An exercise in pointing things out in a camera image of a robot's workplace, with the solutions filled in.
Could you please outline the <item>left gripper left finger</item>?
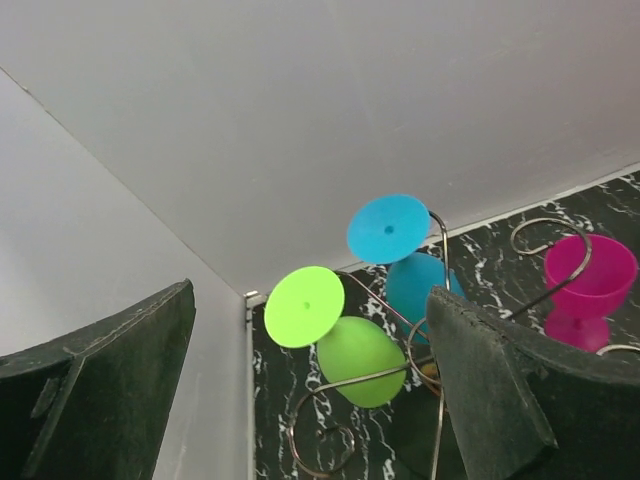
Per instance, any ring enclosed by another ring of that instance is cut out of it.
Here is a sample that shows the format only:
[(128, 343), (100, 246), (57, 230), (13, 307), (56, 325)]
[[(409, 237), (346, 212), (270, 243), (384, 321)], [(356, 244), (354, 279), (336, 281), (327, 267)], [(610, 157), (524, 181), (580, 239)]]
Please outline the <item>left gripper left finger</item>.
[(2, 478), (152, 478), (195, 316), (185, 279), (2, 357)]

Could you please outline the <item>green wine glass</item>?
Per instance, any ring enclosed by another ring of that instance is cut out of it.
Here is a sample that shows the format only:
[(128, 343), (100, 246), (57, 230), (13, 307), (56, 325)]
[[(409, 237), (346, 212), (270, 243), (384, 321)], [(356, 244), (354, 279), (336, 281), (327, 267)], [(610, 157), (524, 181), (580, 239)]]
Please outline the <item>green wine glass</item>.
[(282, 278), (268, 297), (264, 322), (279, 346), (314, 345), (321, 373), (329, 383), (391, 373), (338, 388), (353, 405), (377, 408), (390, 402), (406, 379), (403, 350), (368, 319), (343, 313), (346, 293), (336, 273), (321, 266), (297, 269)]

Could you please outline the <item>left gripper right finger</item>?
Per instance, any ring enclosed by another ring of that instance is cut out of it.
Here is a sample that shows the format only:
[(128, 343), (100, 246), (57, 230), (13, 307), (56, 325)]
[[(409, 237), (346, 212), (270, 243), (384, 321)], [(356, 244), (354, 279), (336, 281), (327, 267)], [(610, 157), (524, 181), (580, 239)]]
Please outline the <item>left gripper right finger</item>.
[(442, 287), (427, 323), (468, 478), (638, 478), (638, 355), (584, 352)]

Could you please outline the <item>blue wine glass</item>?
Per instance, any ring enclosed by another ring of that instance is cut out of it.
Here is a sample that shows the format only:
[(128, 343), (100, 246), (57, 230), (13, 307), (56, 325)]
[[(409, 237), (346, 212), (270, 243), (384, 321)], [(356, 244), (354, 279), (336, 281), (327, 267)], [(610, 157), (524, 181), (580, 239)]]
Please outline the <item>blue wine glass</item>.
[(426, 317), (427, 298), (435, 286), (449, 284), (465, 295), (453, 270), (443, 260), (418, 250), (431, 228), (431, 212), (421, 200), (391, 194), (361, 207), (347, 228), (347, 245), (359, 260), (388, 267), (386, 302), (398, 312), (400, 328), (409, 334)]

